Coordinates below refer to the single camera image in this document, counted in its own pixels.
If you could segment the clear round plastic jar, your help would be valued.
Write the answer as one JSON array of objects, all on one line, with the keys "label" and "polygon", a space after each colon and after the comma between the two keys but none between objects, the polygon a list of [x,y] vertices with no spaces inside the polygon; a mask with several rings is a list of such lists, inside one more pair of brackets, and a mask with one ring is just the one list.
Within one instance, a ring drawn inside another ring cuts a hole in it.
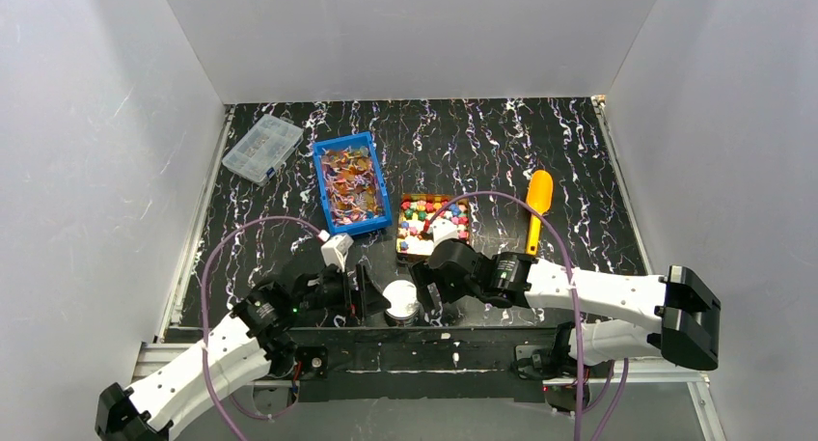
[{"label": "clear round plastic jar", "polygon": [[421,305],[417,301],[393,303],[384,312],[384,319],[389,326],[408,327],[415,325],[420,317]]}]

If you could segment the white round jar lid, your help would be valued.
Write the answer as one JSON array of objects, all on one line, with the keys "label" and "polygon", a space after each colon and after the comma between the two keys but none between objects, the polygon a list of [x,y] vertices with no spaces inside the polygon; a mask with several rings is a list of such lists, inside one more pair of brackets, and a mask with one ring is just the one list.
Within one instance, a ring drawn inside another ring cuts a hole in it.
[{"label": "white round jar lid", "polygon": [[408,280],[395,280],[388,284],[382,294],[388,298],[391,303],[406,303],[418,301],[417,289],[415,285]]}]

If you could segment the dark tin of star candies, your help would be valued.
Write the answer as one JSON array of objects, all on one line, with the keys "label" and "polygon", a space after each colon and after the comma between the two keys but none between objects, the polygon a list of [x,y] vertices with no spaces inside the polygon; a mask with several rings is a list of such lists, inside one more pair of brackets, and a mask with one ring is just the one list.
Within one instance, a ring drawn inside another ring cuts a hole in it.
[{"label": "dark tin of star candies", "polygon": [[400,199],[395,252],[399,264],[408,265],[432,254],[443,240],[470,243],[473,210],[466,199],[450,195],[404,193]]}]

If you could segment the blue plastic candy bin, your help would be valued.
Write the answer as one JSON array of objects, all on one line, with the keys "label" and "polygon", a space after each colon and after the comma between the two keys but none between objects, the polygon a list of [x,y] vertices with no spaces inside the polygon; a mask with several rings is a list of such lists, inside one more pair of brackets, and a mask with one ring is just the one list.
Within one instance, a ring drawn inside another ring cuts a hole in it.
[{"label": "blue plastic candy bin", "polygon": [[370,132],[318,141],[313,159],[330,234],[357,236],[392,225],[389,192]]}]

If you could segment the yellow plastic scoop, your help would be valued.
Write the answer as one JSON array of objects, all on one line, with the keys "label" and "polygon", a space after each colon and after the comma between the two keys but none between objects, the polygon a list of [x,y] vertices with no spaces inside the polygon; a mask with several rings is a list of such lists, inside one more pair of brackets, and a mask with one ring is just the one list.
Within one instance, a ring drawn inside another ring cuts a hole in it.
[{"label": "yellow plastic scoop", "polygon": [[[551,207],[554,192],[552,176],[545,170],[537,170],[532,174],[529,183],[526,204],[539,215],[545,214]],[[539,237],[542,229],[541,221],[534,215],[530,218],[526,253],[536,255]]]}]

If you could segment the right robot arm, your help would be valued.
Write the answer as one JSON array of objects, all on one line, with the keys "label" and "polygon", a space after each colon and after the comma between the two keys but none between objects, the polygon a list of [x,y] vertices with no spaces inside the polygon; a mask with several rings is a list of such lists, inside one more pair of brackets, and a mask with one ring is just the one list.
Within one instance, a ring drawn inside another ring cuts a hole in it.
[{"label": "right robot arm", "polygon": [[595,366],[607,361],[661,357],[682,368],[719,366],[722,302],[689,267],[666,275],[628,276],[576,269],[532,255],[503,252],[488,258],[467,243],[447,239],[410,268],[425,308],[470,296],[497,308],[579,310],[599,323],[560,328],[551,353]]}]

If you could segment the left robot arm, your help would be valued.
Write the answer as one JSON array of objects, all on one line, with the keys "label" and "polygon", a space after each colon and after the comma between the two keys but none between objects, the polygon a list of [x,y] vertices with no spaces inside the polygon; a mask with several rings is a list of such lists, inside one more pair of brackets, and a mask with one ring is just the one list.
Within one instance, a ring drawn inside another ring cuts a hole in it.
[{"label": "left robot arm", "polygon": [[174,440],[238,388],[265,377],[288,383],[323,379],[323,345],[299,345],[288,334],[304,315],[328,311],[361,323],[391,302],[357,264],[352,274],[330,265],[314,274],[268,278],[207,332],[157,371],[127,387],[113,383],[98,398],[95,433],[102,440]]}]

